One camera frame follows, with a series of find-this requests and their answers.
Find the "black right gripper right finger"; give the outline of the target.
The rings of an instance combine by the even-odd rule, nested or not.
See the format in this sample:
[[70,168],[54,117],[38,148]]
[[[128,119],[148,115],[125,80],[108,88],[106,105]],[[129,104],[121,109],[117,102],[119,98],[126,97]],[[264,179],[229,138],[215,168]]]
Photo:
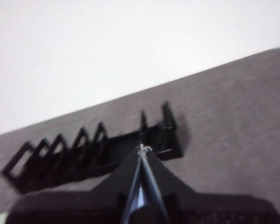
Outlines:
[[142,195],[148,217],[162,224],[280,224],[280,214],[267,200],[194,191],[149,146],[142,146]]

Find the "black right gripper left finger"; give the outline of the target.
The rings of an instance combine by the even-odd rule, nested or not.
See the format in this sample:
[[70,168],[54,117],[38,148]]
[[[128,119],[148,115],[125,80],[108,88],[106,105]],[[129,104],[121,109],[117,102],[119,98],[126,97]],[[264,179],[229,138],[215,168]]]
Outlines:
[[142,146],[90,191],[43,191],[21,197],[11,208],[8,224],[140,224],[138,174]]

